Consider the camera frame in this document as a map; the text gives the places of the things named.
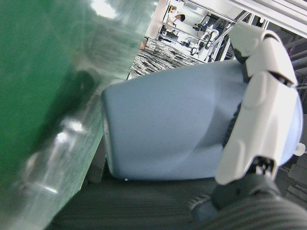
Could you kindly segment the right robot dexterous hand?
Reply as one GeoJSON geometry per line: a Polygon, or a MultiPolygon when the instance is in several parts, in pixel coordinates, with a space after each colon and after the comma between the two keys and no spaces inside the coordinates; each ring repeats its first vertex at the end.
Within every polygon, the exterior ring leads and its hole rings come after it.
{"type": "Polygon", "coordinates": [[[236,60],[171,69],[102,92],[110,177],[79,191],[50,230],[304,230],[280,165],[304,153],[303,110],[276,33],[238,22],[236,60]]]}

